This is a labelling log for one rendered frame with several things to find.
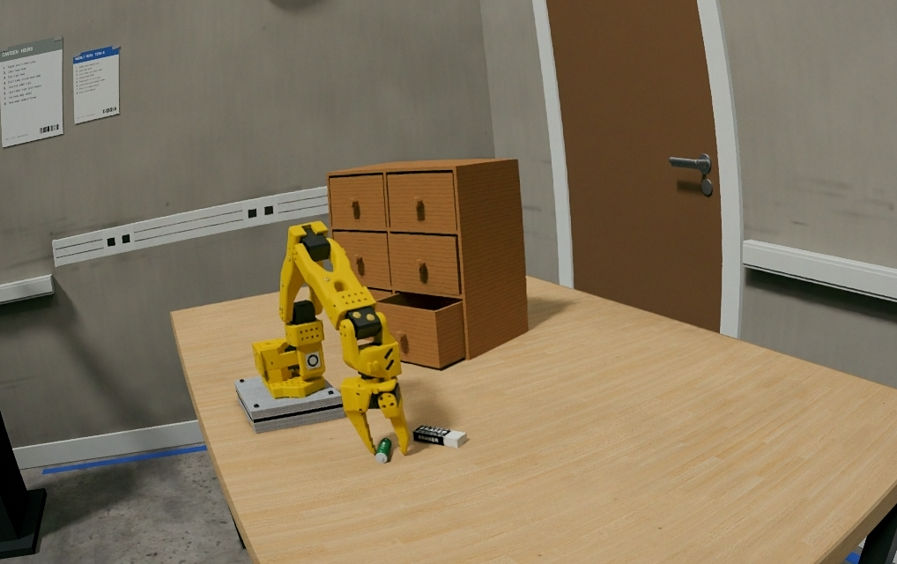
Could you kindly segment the brown wooden chest of drawers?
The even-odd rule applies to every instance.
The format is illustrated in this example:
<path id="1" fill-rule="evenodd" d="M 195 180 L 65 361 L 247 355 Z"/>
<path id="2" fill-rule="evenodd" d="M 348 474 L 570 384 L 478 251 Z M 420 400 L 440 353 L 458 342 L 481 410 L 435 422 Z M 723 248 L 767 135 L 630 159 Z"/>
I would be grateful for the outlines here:
<path id="1" fill-rule="evenodd" d="M 493 160 L 493 162 L 486 162 Z M 392 286 L 362 286 L 463 299 L 466 357 L 472 360 L 525 334 L 528 328 L 523 211 L 518 159 L 421 160 L 340 170 L 328 176 L 330 238 L 337 230 L 387 230 Z M 433 166 L 464 164 L 464 166 Z M 388 167 L 385 167 L 388 166 Z M 419 167 L 425 166 L 425 167 Z M 377 169 L 380 167 L 394 169 Z M 453 170 L 457 230 L 390 227 L 389 174 Z M 331 178 L 349 174 L 383 173 L 387 227 L 333 226 Z M 394 232 L 394 230 L 396 230 Z M 397 232 L 458 234 L 462 294 L 394 287 L 390 240 Z"/>

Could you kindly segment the green aa battery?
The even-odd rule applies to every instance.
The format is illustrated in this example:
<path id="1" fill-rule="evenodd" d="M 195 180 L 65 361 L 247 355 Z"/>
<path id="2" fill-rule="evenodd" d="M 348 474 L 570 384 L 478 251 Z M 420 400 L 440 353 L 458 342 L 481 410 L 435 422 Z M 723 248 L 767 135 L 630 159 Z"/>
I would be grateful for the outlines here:
<path id="1" fill-rule="evenodd" d="M 378 451 L 377 451 L 376 457 L 375 457 L 375 459 L 378 463 L 383 464 L 383 463 L 385 463 L 385 461 L 387 461 L 389 452 L 390 452 L 390 448 L 391 448 L 391 444 L 392 444 L 392 442 L 388 438 L 383 438 L 381 440 L 380 445 L 378 445 Z"/>

